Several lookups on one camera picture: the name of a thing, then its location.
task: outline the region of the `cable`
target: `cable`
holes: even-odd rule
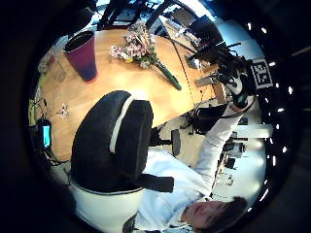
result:
[[[66,161],[59,161],[57,160],[57,157],[55,156],[55,154],[50,151],[50,150],[43,150],[43,153],[46,155],[46,157],[48,158],[48,161],[49,162],[52,162],[54,164],[51,164],[51,166],[58,166],[62,163],[66,163],[68,162],[69,160],[66,160]]]
[[[170,39],[169,37],[168,37],[168,40],[173,44],[174,49],[175,49],[175,52],[177,53],[178,58],[179,58],[179,60],[180,60],[180,62],[181,62],[181,64],[182,64],[183,71],[184,71],[184,74],[185,74],[185,76],[186,76],[187,84],[188,84],[188,87],[189,87],[189,90],[190,90],[190,95],[191,95],[191,99],[192,99],[192,104],[194,105],[193,96],[192,96],[192,92],[191,92],[191,88],[190,88],[190,84],[189,84],[189,79],[188,79],[188,76],[187,76],[187,73],[186,73],[186,70],[185,70],[183,61],[182,61],[182,57],[181,57],[181,55],[179,54],[179,52],[178,52],[178,50],[177,50],[177,48],[176,48],[176,45],[175,45],[175,43],[173,42],[173,40]]]

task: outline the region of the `monitor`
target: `monitor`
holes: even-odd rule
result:
[[[189,26],[190,31],[198,38],[213,43],[214,45],[223,41],[222,34],[216,24],[207,16],[198,18]]]

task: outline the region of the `ceiling light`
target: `ceiling light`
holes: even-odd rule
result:
[[[293,89],[291,86],[289,86],[289,94],[292,94],[293,93]]]
[[[263,200],[263,198],[266,196],[266,194],[268,193],[268,191],[269,191],[269,189],[267,189],[267,190],[263,193],[262,197],[260,198],[260,201]]]
[[[276,166],[276,157],[275,156],[272,156],[272,165],[273,165],[273,167]]]
[[[261,28],[261,31],[266,34],[266,29],[264,27]]]

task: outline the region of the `person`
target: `person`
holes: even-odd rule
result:
[[[228,73],[224,64],[220,75]],[[243,197],[234,197],[231,202],[209,197],[223,146],[249,106],[247,74],[235,72],[234,76],[227,77],[229,81],[225,77],[221,79],[231,91],[233,103],[227,105],[223,117],[207,132],[193,169],[166,150],[149,149],[143,173],[173,177],[174,189],[172,193],[146,189],[135,219],[137,229],[162,231],[188,224],[195,232],[217,232],[244,214],[247,201]]]

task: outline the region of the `hand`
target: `hand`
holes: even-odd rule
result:
[[[218,65],[218,80],[231,91],[234,105],[244,109],[248,105],[247,97],[253,92],[253,77],[249,77],[247,72],[248,61],[243,56],[232,55],[228,49],[222,49],[219,51]]]

